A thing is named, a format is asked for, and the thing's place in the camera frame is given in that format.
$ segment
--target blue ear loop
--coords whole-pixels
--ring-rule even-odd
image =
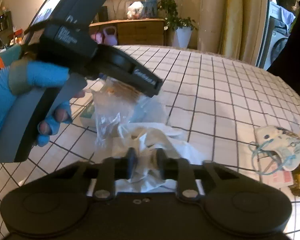
[[[277,160],[273,157],[273,155],[271,154],[270,151],[263,151],[262,148],[264,146],[267,146],[269,143],[272,143],[273,142],[273,139],[270,139],[268,141],[265,141],[263,144],[261,144],[257,149],[255,150],[252,150],[251,149],[251,146],[254,146],[253,143],[254,142],[251,142],[249,143],[249,149],[252,151],[252,158],[251,158],[251,163],[252,163],[252,167],[253,169],[256,171],[256,173],[260,174],[260,175],[272,175],[274,174],[275,172],[281,170],[283,168],[283,166],[287,163],[287,162],[292,162],[293,159],[296,158],[295,155],[292,155],[292,156],[288,156],[280,165],[278,165],[278,167],[274,170],[274,171],[271,171],[269,173],[265,173],[263,171],[257,171],[257,169],[254,167],[254,164],[253,164],[253,160],[254,158],[259,154],[259,153],[266,153],[269,157],[271,157],[275,162],[277,162]]]

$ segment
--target screw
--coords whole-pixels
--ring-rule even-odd
[[[196,190],[193,190],[193,189],[187,189],[184,192],[182,192],[182,194],[186,198],[195,198],[195,197],[197,197],[198,192]]]
[[[133,203],[139,205],[142,203],[142,201],[141,201],[141,199],[135,199],[135,200],[133,200]]]
[[[94,195],[97,198],[108,198],[110,196],[110,192],[107,190],[104,190],[104,189],[100,189],[100,190],[97,190],[94,193]]]

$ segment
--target plastic bag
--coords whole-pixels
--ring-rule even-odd
[[[167,113],[160,96],[149,98],[133,87],[107,78],[100,91],[92,91],[96,118],[96,154],[109,152],[113,132],[119,124],[166,123]]]
[[[127,17],[128,20],[140,19],[143,10],[143,4],[141,2],[134,2],[128,7]]]

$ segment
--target wooden cabinet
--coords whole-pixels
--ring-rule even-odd
[[[100,22],[90,25],[90,34],[101,31],[107,26],[117,28],[119,45],[165,45],[164,44],[164,20],[115,20]]]

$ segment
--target checkered tablecloth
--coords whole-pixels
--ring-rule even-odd
[[[164,80],[162,97],[170,124],[211,160],[253,179],[248,143],[254,129],[278,125],[300,131],[300,97],[270,73],[216,55],[169,47],[119,46]],[[87,88],[98,82],[89,81]],[[71,100],[73,124],[61,124],[47,146],[34,147],[23,163],[0,166],[0,203],[11,190],[79,160],[94,160],[96,131],[80,122],[78,114],[91,94]],[[285,233],[300,240],[300,198],[281,189],[292,202]],[[8,231],[0,215],[0,239]]]

